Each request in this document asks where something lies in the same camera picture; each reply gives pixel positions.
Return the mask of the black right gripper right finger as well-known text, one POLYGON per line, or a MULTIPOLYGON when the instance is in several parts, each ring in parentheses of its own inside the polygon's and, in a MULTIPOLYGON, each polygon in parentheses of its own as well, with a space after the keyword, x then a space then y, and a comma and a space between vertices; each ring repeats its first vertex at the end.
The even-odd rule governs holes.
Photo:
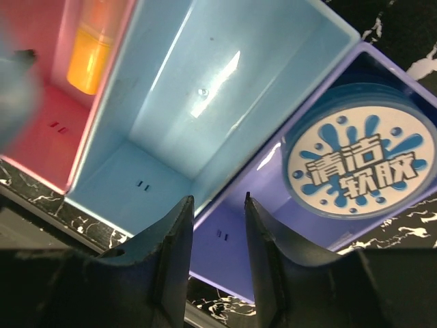
POLYGON ((362 249, 344 256, 244 203, 260 327, 435 327, 436 251, 362 249))

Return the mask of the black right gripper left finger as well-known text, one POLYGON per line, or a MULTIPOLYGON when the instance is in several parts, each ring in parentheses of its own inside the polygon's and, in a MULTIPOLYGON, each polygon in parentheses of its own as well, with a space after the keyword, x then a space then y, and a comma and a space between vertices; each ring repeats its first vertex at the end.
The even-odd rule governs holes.
POLYGON ((1 248, 2 327, 182 327, 194 198, 99 256, 1 248))

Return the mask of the blue cleaning gel jar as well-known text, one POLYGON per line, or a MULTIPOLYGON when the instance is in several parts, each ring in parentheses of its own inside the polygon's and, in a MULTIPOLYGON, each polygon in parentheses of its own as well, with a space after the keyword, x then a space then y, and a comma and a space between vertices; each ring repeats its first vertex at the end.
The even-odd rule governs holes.
POLYGON ((436 179, 436 126, 393 87, 352 83, 328 90, 284 135, 291 198, 323 217, 395 212, 436 179))

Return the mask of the blue grey highlighter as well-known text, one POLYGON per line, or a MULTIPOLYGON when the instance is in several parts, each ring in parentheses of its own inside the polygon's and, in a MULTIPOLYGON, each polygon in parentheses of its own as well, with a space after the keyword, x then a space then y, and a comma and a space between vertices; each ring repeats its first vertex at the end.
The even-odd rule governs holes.
POLYGON ((1 152, 33 118, 40 83, 30 70, 39 60, 36 49, 13 49, 9 29, 1 23, 1 152))

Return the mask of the orange highlighter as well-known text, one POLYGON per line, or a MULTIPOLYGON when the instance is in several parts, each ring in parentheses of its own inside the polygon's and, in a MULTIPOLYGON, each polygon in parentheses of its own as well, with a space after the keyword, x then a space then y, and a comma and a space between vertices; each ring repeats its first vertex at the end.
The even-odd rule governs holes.
POLYGON ((98 90, 125 4, 125 1, 83 2, 67 80, 85 94, 94 95, 98 90))

